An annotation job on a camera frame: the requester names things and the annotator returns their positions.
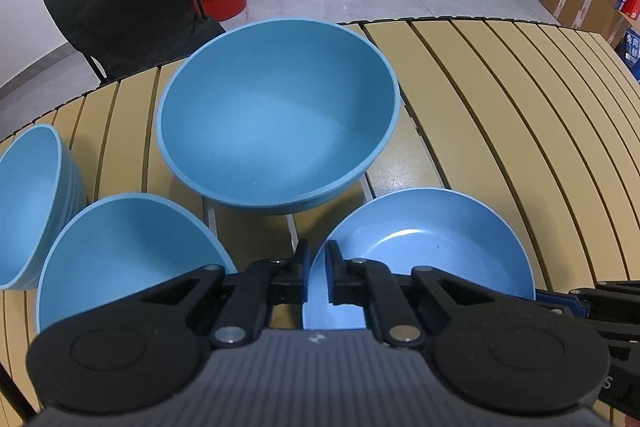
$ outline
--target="wooden slat table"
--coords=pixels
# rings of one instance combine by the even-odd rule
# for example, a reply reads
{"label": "wooden slat table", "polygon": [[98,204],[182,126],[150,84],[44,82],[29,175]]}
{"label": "wooden slat table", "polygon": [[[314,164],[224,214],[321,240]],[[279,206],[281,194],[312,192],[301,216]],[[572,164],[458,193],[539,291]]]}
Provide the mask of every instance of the wooden slat table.
{"label": "wooden slat table", "polygon": [[[292,255],[299,237],[316,251],[371,198],[444,186],[507,220],[540,288],[640,279],[640,87],[600,36],[495,20],[347,28],[371,40],[396,71],[404,101],[398,126],[366,176],[334,200],[293,216],[203,201],[168,169],[154,122],[178,63],[87,93],[35,123],[57,128],[89,201],[128,191],[170,198],[214,230],[239,269],[262,257]],[[0,142],[0,154],[15,136]],[[34,292],[3,293],[0,362],[37,406],[24,367],[35,335],[33,303]],[[277,307],[272,325],[299,327],[300,309]],[[0,427],[3,421],[19,425],[4,399],[0,405]],[[596,410],[623,421],[604,404]]]}

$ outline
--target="baseboard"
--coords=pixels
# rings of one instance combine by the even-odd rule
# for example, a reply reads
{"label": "baseboard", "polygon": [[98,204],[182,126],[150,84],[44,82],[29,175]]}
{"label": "baseboard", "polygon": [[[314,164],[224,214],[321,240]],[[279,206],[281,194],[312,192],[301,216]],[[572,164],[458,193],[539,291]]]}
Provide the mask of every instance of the baseboard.
{"label": "baseboard", "polygon": [[29,66],[25,70],[22,70],[8,82],[0,86],[0,100],[9,95],[9,93],[14,92],[20,86],[23,86],[34,76],[42,73],[44,70],[48,70],[54,64],[57,64],[60,60],[62,60],[63,58],[67,58],[69,55],[72,55],[75,52],[76,50],[73,48],[73,46],[68,42],[65,42],[61,46],[58,46],[52,52],[44,55],[44,57],[39,58],[31,66]]}

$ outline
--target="stacked bowl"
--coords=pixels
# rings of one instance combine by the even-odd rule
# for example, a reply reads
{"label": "stacked bowl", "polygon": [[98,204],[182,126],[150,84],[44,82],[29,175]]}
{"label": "stacked bowl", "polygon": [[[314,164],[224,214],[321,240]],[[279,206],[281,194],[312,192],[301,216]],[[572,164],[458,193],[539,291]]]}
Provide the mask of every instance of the stacked bowl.
{"label": "stacked bowl", "polygon": [[30,128],[2,155],[0,194],[0,289],[34,289],[53,242],[86,204],[78,166],[52,126]]}

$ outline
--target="white logo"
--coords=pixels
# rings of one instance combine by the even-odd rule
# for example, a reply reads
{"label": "white logo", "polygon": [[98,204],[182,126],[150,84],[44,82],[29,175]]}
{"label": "white logo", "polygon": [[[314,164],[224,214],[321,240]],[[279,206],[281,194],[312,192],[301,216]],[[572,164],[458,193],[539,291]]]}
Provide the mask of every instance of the white logo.
{"label": "white logo", "polygon": [[324,340],[326,340],[326,336],[324,336],[322,333],[316,333],[315,335],[311,335],[309,337],[309,341],[313,342],[314,344],[320,344]]}

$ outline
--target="black chair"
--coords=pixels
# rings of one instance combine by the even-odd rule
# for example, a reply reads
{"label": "black chair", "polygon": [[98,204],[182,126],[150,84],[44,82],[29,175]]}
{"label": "black chair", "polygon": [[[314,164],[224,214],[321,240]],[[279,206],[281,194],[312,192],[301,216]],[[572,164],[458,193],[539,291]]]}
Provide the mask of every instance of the black chair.
{"label": "black chair", "polygon": [[101,84],[188,57],[225,32],[207,18],[202,0],[44,0],[44,4]]}

